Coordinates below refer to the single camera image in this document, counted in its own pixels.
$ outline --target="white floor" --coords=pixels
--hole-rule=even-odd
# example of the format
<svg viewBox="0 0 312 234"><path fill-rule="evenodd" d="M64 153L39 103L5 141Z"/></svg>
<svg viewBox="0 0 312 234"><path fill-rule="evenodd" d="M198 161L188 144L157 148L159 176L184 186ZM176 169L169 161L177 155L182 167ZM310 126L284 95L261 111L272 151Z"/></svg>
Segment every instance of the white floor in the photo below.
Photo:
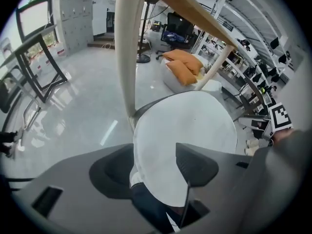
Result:
<svg viewBox="0 0 312 234"><path fill-rule="evenodd" d="M137 65L137 109L173 94L162 82L160 60L155 60L155 50L166 49L160 43L152 40L151 62ZM24 133L20 148L24 151L17 149L15 159L2 156L7 177L37 177L65 158L133 141L117 76L115 51L86 48L58 64L69 81L54 90L31 129ZM8 130L21 126L26 102L12 117ZM226 104L231 113L235 106ZM236 153L243 155L246 140L252 133L243 130L237 122L235 126Z"/></svg>

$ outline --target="chair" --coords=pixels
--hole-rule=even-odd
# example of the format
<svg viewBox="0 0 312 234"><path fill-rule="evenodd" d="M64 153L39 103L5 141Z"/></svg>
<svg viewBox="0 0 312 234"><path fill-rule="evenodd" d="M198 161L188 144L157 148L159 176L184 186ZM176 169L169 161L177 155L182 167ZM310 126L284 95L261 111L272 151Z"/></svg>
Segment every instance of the chair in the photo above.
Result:
<svg viewBox="0 0 312 234"><path fill-rule="evenodd" d="M190 49L196 41L196 37L193 34L194 24L185 20L176 13L168 13L167 21L168 24L164 24L160 39L166 42L168 45L162 44L162 46L170 46L171 50ZM170 41L169 38L165 35L167 32L176 33L177 35L184 37L184 42ZM166 51L157 50L156 54L159 52L165 53Z"/></svg>
<svg viewBox="0 0 312 234"><path fill-rule="evenodd" d="M245 111L237 117L234 121L238 120L238 118L244 116L244 115L250 115L253 114L253 110L256 109L258 106L262 105L265 111L265 115L269 113L267 105L264 103L264 98L260 91L257 89L257 86L248 78L245 77L244 80L246 83L250 86L250 88L253 90L254 95L251 96L249 99L246 99L242 94L239 95L239 98L242 102L242 105L239 105L237 108L244 107ZM256 103L251 104L252 100L254 98L258 97L258 101Z"/></svg>

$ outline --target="table top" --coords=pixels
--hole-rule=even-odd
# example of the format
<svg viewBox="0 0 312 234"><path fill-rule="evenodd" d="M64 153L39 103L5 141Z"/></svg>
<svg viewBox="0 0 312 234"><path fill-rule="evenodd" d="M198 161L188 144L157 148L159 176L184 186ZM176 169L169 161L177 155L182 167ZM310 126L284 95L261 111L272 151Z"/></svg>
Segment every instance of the table top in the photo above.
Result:
<svg viewBox="0 0 312 234"><path fill-rule="evenodd" d="M134 132L137 170L148 190L169 206L183 207L187 183L176 164L176 143L235 153L235 125L210 94L189 91L151 107Z"/></svg>
<svg viewBox="0 0 312 234"><path fill-rule="evenodd" d="M44 30L41 30L40 32L36 33L35 35L31 36L29 39L27 39L25 42L23 42L16 50L14 50L12 52L12 54L9 55L9 57L7 59L4 60L4 62L1 64L0 69L2 69L2 67L6 64L8 64L11 60L13 60L15 58L15 53L17 50L19 50L20 48L22 48L24 45L28 44L31 40L33 40L35 37L37 37L38 35L46 35L49 34L50 32L52 32L55 29L56 25L52 25Z"/></svg>

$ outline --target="desk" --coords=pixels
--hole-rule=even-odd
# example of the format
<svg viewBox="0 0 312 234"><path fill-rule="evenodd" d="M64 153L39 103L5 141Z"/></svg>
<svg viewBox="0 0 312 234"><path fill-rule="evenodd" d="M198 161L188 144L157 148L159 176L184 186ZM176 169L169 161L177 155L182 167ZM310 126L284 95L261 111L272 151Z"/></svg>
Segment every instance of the desk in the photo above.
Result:
<svg viewBox="0 0 312 234"><path fill-rule="evenodd" d="M51 56L47 46L45 45L45 42L42 38L42 36L49 34L50 32L52 32L55 29L56 25L50 26L38 33L36 33L35 35L33 35L32 37L30 37L29 39L27 39L25 42L22 43L22 45L20 47L18 47L4 62L3 64L0 66L0 81L6 77L6 75L8 73L10 73L13 69L16 68L13 67L12 69L7 69L5 67L5 65L7 65L9 62L11 62L14 58L17 59L18 63L19 63L19 67L22 70L22 73L25 75L27 82L30 84L30 86L32 87L32 89L35 91L36 95L40 98L40 100L45 103L50 92L52 91L52 89L57 86L58 84L61 84L63 82L67 81L67 78L65 77L65 75L63 74L63 72L60 70L60 68L58 67L58 65L56 64L56 62L54 61L53 57ZM26 59L24 53L33 45L35 45L36 43L39 43L45 53L45 55L47 56L48 60L50 61L51 65L53 66L53 68L55 69L55 71L57 72L57 74L55 75L55 77L52 79L52 81L45 85L45 86L41 86L36 78L36 76L33 74L32 70L30 69L28 60ZM31 103L35 102L37 104L37 109L35 114L32 116L28 126L25 126L25 122L24 122L24 128L30 127L31 123L33 122L33 120L35 119L37 113L40 110L40 106L38 101L31 96L31 94L26 91L24 89L24 87L19 83L18 80L16 80L15 78L13 78L13 81L16 83L16 85L18 87L20 87L20 89L22 89L22 91L28 95L32 101ZM25 112L29 109L31 103L27 106Z"/></svg>
<svg viewBox="0 0 312 234"><path fill-rule="evenodd" d="M236 129L224 107L203 91L168 97L139 119L134 132L137 170L154 197L183 207L188 186L176 164L176 143L233 154Z"/></svg>

